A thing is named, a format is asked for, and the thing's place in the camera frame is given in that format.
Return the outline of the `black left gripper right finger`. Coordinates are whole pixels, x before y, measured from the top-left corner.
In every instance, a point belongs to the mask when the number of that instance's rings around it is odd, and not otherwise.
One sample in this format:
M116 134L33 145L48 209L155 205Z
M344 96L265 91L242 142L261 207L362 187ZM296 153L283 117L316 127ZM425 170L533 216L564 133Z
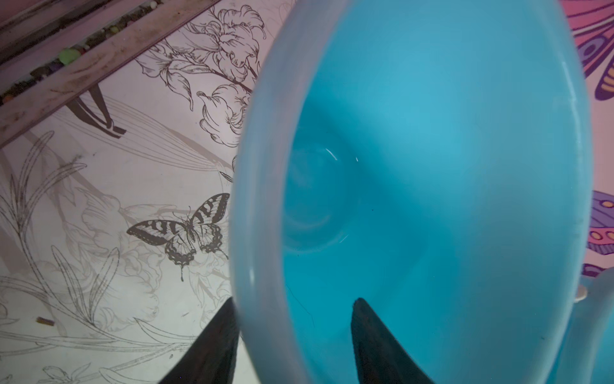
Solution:
M362 298L353 304L351 334L360 383L433 384Z

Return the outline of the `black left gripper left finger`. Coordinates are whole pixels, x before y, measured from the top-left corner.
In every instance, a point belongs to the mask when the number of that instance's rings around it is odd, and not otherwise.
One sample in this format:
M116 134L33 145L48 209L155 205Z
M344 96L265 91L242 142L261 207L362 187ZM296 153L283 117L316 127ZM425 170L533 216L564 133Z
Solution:
M229 298L160 384L227 384L233 382L239 326Z

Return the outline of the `light blue bucket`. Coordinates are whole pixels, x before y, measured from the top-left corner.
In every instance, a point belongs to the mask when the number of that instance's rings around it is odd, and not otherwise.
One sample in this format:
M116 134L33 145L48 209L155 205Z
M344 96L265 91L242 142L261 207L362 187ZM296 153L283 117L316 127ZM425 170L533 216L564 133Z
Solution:
M552 383L589 383L597 352L613 313L613 270L601 272L569 320Z
M592 178L557 1L297 2L232 193L233 298L257 377L355 383L364 299L433 382L546 382Z

